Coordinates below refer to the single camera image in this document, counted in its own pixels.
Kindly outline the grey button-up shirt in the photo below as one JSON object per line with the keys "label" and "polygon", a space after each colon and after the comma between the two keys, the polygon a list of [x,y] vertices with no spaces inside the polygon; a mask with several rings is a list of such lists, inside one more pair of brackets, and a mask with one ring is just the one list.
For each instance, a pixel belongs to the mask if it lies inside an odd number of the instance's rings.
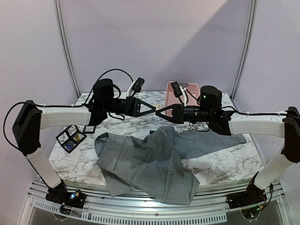
{"label": "grey button-up shirt", "polygon": [[242,135],[223,136],[212,131],[178,133],[159,127],[143,139],[104,133],[94,142],[95,152],[111,196],[137,188],[168,204],[189,205],[199,181],[182,164],[238,144]]}

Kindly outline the round green orange badge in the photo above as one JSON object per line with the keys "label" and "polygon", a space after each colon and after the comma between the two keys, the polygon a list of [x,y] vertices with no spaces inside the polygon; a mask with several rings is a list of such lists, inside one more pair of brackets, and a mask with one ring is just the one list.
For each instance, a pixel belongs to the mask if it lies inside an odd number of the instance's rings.
{"label": "round green orange badge", "polygon": [[84,139],[84,135],[82,135],[82,134],[77,134],[77,135],[75,136],[75,140],[76,140],[77,142],[81,141],[82,139]]}

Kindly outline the round blue badge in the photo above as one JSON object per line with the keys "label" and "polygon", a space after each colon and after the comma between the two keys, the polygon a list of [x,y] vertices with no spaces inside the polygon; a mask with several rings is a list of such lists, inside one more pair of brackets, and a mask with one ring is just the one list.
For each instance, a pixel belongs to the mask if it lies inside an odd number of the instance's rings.
{"label": "round blue badge", "polygon": [[70,143],[68,143],[67,145],[66,145],[66,148],[67,149],[72,149],[73,148],[73,143],[72,142],[70,142]]}

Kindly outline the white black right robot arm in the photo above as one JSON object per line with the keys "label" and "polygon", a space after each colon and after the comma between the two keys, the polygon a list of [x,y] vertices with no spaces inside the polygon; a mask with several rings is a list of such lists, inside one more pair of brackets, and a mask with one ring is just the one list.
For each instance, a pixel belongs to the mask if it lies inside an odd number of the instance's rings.
{"label": "white black right robot arm", "polygon": [[239,208],[245,217],[266,209],[273,196],[273,181],[300,161],[300,112],[295,106],[278,112],[240,112],[223,106],[222,92],[206,85],[200,88],[196,105],[173,104],[157,110],[156,115],[173,124],[205,122],[219,135],[266,135],[284,140],[275,157],[255,173],[244,191],[227,195],[229,208]]}

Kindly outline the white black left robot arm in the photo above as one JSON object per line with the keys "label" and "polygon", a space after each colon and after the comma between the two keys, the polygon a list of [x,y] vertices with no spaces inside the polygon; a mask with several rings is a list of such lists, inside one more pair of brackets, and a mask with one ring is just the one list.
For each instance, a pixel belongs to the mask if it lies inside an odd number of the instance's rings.
{"label": "white black left robot arm", "polygon": [[43,141],[50,142],[45,129],[73,125],[95,127],[106,120],[109,113],[129,117],[153,113],[155,107],[135,97],[144,82],[143,78],[132,81],[125,98],[115,97],[117,86],[112,79],[103,78],[95,82],[81,105],[39,105],[32,100],[20,103],[22,107],[12,126],[17,149],[47,186],[46,200],[59,204],[62,213],[66,214],[69,208],[83,209],[87,196],[79,189],[69,191],[49,162],[50,152],[42,146]]}

